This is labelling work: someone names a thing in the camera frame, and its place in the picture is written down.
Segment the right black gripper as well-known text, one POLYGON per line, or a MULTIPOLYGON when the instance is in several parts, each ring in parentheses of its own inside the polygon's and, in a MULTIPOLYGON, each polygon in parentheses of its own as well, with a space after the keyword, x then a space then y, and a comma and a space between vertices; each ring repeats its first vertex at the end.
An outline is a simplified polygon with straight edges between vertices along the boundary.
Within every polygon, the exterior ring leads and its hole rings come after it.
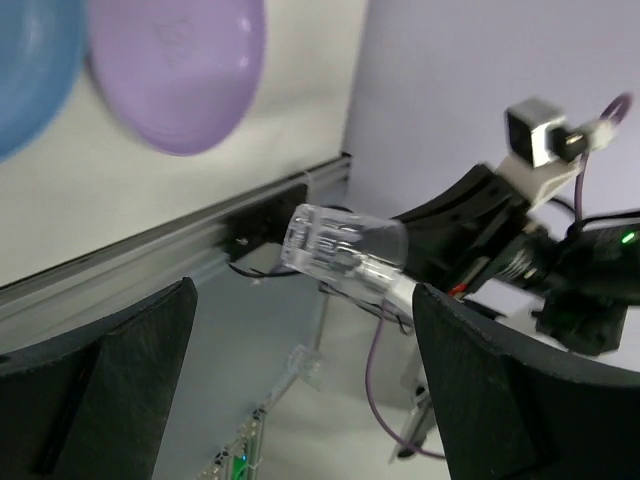
POLYGON ((557 283, 559 242, 522 207, 515 188, 485 164, 453 186, 394 217, 406 228, 403 273, 419 283, 452 285, 462 299, 497 280, 537 297, 557 283))

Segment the clear glass cup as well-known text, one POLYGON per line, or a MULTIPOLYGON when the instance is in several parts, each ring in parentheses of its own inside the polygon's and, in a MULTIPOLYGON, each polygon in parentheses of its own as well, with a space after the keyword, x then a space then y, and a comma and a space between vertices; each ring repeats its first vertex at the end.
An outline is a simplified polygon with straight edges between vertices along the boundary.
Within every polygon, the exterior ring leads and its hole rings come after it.
POLYGON ((355 300, 378 304, 407 255, 408 234, 399 221, 301 204, 287 227, 281 262, 355 300))

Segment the blue plate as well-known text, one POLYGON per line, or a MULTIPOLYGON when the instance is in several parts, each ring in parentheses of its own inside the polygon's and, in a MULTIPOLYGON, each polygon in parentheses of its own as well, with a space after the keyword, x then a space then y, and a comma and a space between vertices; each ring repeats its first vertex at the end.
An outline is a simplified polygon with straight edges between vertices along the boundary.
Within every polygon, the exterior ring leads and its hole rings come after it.
POLYGON ((87 48, 84 1, 1 3, 1 159, 41 135, 64 107, 87 48))

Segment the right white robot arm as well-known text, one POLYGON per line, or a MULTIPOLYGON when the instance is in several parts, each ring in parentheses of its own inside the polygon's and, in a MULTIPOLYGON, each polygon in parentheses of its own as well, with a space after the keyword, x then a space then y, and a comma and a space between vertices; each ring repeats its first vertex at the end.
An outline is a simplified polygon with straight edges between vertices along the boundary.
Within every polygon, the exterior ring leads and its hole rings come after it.
POLYGON ((408 233, 404 272, 458 299, 490 280, 543 299, 538 332, 599 356, 618 349, 639 304, 639 213, 576 219, 560 240, 531 204, 486 165, 436 198, 398 215, 408 233))

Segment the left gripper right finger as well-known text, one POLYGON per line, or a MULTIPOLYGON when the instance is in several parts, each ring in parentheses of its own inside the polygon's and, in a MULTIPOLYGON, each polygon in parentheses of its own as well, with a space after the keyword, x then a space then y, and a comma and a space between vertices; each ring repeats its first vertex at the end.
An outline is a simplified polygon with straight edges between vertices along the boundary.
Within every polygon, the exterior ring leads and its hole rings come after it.
POLYGON ((638 478, 638 373, 549 346, 424 284, 413 318, 452 478, 638 478))

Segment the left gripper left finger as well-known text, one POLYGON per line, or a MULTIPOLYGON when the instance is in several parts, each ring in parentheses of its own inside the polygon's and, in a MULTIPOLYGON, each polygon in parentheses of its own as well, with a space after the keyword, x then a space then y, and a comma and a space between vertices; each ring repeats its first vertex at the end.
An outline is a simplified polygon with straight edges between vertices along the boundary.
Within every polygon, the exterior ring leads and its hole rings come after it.
POLYGON ((151 478, 197 301, 184 278, 2 354, 2 478, 151 478))

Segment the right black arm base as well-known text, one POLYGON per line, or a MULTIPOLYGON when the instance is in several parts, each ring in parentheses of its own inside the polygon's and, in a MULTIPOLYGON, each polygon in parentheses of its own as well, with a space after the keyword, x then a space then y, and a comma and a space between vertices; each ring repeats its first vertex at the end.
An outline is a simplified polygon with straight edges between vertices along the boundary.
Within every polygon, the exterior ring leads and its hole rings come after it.
POLYGON ((243 270, 236 266, 236 262, 265 244, 282 245, 289 221, 296 208, 307 202, 307 193, 308 186, 298 184, 226 219, 223 250, 227 255, 227 265, 233 272, 252 280, 296 275, 293 270, 282 271, 280 260, 268 272, 243 270))

